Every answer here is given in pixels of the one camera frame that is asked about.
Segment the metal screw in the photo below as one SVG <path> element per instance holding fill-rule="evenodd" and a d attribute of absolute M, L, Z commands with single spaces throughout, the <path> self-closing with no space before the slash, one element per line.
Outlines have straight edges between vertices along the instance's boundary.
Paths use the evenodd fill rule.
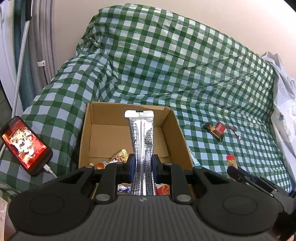
<path fill-rule="evenodd" d="M 111 197 L 108 194 L 106 194 L 106 193 L 101 193 L 101 194 L 96 195 L 96 200 L 97 201 L 101 201 L 101 202 L 106 202 L 110 198 Z"/>
<path fill-rule="evenodd" d="M 186 194 L 181 194 L 177 196 L 177 200 L 179 202 L 189 202 L 191 200 L 191 197 L 189 195 Z"/>

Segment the cardboard box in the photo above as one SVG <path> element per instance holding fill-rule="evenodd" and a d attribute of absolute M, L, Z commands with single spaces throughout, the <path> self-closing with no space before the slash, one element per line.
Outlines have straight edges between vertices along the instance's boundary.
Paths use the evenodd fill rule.
<path fill-rule="evenodd" d="M 79 152 L 79 168 L 90 162 L 110 161 L 122 149 L 133 153 L 126 110 L 153 110 L 154 154 L 162 163 L 192 170 L 193 163 L 172 109 L 164 106 L 92 102 L 87 105 Z"/>

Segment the candy bar wrapper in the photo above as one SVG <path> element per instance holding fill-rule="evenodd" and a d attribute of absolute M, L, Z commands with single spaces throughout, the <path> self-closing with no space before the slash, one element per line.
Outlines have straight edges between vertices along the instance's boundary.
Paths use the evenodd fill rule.
<path fill-rule="evenodd" d="M 155 184 L 156 195 L 170 195 L 170 185 L 168 184 Z"/>
<path fill-rule="evenodd" d="M 133 152 L 136 159 L 136 172 L 131 186 L 131 194 L 155 195 L 151 167 L 154 145 L 154 113 L 152 110 L 127 110 L 124 116 L 129 120 Z"/>
<path fill-rule="evenodd" d="M 128 154 L 126 152 L 126 149 L 122 149 L 120 152 L 118 152 L 114 157 L 111 158 L 111 161 L 100 161 L 97 163 L 91 162 L 90 165 L 94 166 L 95 169 L 104 169 L 106 165 L 114 162 L 127 162 L 128 160 Z"/>
<path fill-rule="evenodd" d="M 124 186 L 122 184 L 118 184 L 118 186 L 117 186 L 117 192 L 118 193 L 127 193 L 127 194 L 130 194 L 131 193 L 131 187 L 130 186 Z"/>

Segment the red cap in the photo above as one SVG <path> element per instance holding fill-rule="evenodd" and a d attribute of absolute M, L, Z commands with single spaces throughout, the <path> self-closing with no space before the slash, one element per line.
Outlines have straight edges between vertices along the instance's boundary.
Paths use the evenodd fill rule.
<path fill-rule="evenodd" d="M 228 156 L 226 157 L 226 160 L 234 160 L 234 155 L 228 155 Z"/>

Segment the teal curtain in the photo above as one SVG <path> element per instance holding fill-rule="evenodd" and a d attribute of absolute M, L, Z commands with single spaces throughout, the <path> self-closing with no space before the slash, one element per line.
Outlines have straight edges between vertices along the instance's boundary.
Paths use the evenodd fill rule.
<path fill-rule="evenodd" d="M 25 0 L 15 1 L 14 12 L 14 47 L 15 47 L 15 66 L 18 67 L 20 57 L 20 45 L 25 26 Z M 28 42 L 26 44 L 24 63 L 22 67 L 22 75 L 20 82 L 20 99 L 23 110 L 25 110 L 35 98 L 37 93 L 34 92 L 34 85 L 30 69 L 30 59 L 28 52 Z"/>

